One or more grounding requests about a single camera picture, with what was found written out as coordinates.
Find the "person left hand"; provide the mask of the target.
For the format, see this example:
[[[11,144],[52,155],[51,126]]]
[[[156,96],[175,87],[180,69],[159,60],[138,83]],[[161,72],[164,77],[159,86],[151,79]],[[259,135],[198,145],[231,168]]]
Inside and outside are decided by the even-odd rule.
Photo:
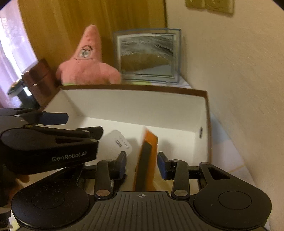
[[[9,171],[6,166],[1,166],[1,207],[10,207],[15,194],[23,187],[19,183],[28,183],[28,175],[19,175]]]

